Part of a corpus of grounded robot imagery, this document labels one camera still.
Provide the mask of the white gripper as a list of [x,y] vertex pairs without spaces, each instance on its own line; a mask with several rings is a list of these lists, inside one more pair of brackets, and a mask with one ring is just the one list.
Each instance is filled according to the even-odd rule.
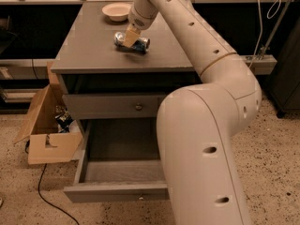
[[140,37],[141,31],[148,29],[157,15],[158,10],[155,7],[132,5],[128,14],[129,26],[123,45],[131,47]]

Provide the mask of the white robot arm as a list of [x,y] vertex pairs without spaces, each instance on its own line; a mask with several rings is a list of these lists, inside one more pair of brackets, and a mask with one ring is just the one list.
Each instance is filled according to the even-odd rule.
[[252,71],[185,0],[134,0],[125,44],[161,15],[199,75],[157,113],[157,142],[176,225],[252,225],[231,137],[262,103]]

